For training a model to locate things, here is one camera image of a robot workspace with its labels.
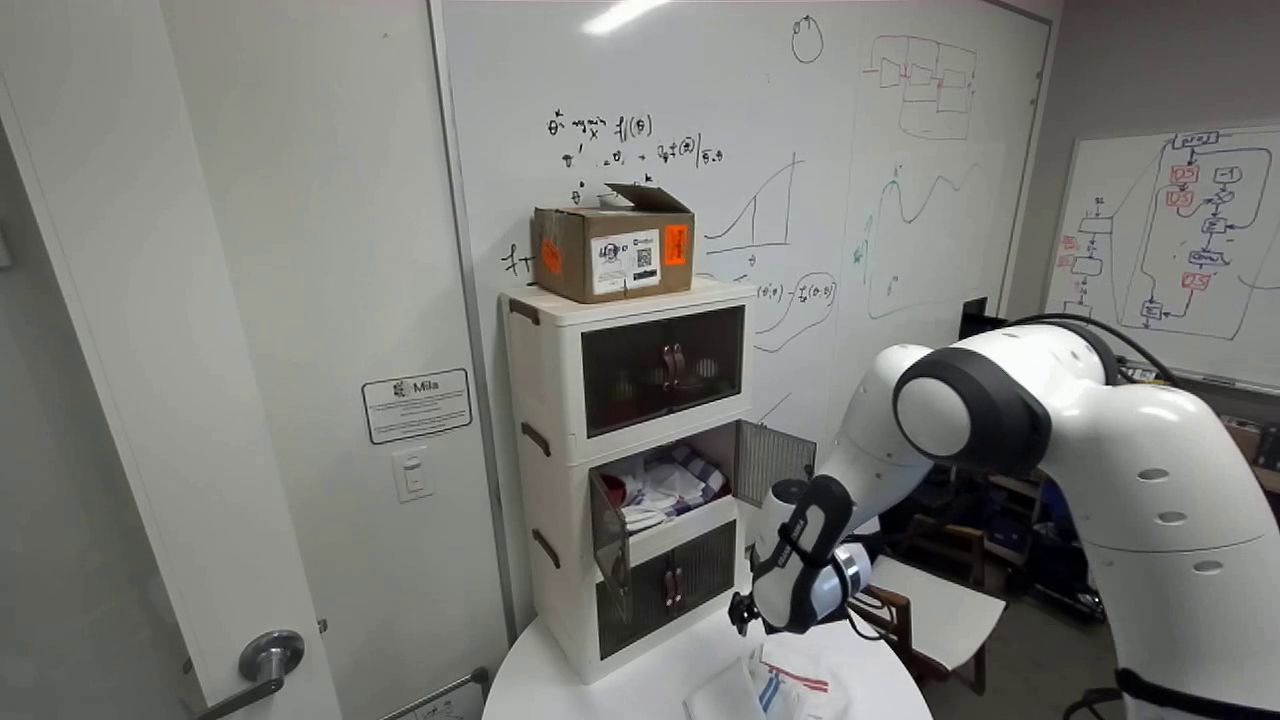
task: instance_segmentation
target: cable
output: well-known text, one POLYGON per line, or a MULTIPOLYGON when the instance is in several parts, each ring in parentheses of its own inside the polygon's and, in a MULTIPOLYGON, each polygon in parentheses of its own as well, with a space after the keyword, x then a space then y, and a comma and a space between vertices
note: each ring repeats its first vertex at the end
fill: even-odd
POLYGON ((1121 698, 1125 698, 1121 688, 1090 688, 1090 693, 1079 693, 1075 702, 1065 708, 1065 720, 1073 720, 1075 712, 1090 712, 1090 716, 1104 720, 1096 712, 1096 702, 1121 702, 1121 698))
POLYGON ((848 618, 853 635, 861 635, 861 640, 868 640, 868 643, 886 643, 886 631, 866 631, 866 629, 858 629, 858 612, 846 612, 846 618, 848 618))
POLYGON ((1094 327, 1116 334, 1121 342, 1128 342, 1137 355, 1143 355, 1143 361, 1164 376, 1164 382, 1172 382, 1172 386, 1186 382, 1186 378, 1179 378, 1169 363, 1161 363, 1141 339, 1125 334, 1121 327, 1112 327, 1112 324, 1104 324, 1104 321, 1075 316, 1075 311, 1037 311, 1037 316, 1022 316, 1022 321, 1012 321, 1012 324, 1041 324, 1041 321, 1048 321, 1048 324, 1062 324, 1062 321, 1069 321, 1069 324, 1094 324, 1094 327))

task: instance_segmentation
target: whiteboard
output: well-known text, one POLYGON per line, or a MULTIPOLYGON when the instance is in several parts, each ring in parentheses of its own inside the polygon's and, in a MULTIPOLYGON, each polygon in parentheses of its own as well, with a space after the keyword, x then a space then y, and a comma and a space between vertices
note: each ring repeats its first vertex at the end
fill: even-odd
POLYGON ((682 0, 584 37, 590 0, 440 0, 438 40, 479 349, 503 417, 501 292, 530 214, 661 183, 695 270, 757 285, 754 421, 828 441, 896 339, 1000 301, 1048 25, 985 0, 682 0))
POLYGON ((1054 311, 1133 330, 1169 366, 1280 386, 1280 122, 1079 141, 1054 311))

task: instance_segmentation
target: black cable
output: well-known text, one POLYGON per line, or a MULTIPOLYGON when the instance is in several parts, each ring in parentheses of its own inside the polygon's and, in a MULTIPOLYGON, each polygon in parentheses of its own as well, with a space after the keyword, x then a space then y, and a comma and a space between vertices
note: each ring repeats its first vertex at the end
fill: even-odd
POLYGON ((835 571, 835 581, 842 581, 842 594, 846 594, 846 618, 848 618, 848 629, 853 629, 853 635, 861 635, 861 640, 868 640, 868 643, 875 643, 875 640, 886 640, 886 635, 868 635, 866 629, 858 629, 858 617, 853 617, 853 587, 848 587, 848 574, 846 574, 846 568, 842 568, 842 558, 833 555, 833 562, 828 562, 833 571, 835 571))
POLYGON ((1104 321, 1075 316, 1075 311, 1037 311, 1037 316, 1022 316, 1012 324, 1041 324, 1041 321, 1048 321, 1048 324, 1069 321, 1069 324, 1099 327, 1099 330, 1116 334, 1121 342, 1128 342, 1137 355, 1143 355, 1164 376, 1164 382, 1172 382, 1172 386, 1186 382, 1169 363, 1161 363, 1161 355, 1154 355, 1141 339, 1125 334, 1121 327, 1112 327, 1104 321))
POLYGON ((1073 720, 1075 712, 1090 712, 1090 716, 1104 720, 1096 712, 1096 702, 1121 702, 1121 698, 1125 698, 1121 688, 1090 688, 1090 693, 1079 693, 1075 702, 1065 708, 1065 720, 1073 720))
POLYGON ((846 612, 846 618, 848 618, 853 635, 861 635, 861 640, 868 640, 868 643, 886 643, 886 631, 866 631, 866 629, 858 629, 858 612, 846 612))

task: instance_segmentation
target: white shelving unit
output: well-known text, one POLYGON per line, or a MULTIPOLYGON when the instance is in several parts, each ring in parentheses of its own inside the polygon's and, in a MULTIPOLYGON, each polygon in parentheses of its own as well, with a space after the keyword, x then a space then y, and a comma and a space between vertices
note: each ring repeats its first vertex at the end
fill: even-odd
POLYGON ((754 287, 572 303, 542 287, 503 294, 503 339, 533 594, 584 678, 596 678, 740 583, 740 454, 754 287), (657 527, 625 533, 604 469, 688 442, 730 491, 657 527))

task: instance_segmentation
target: door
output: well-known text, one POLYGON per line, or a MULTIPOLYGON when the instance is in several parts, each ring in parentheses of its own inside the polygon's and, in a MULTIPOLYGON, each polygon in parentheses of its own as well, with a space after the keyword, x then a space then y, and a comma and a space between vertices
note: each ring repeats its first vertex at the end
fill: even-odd
POLYGON ((0 122, 205 695, 287 629, 341 716, 162 2, 0 2, 0 122))

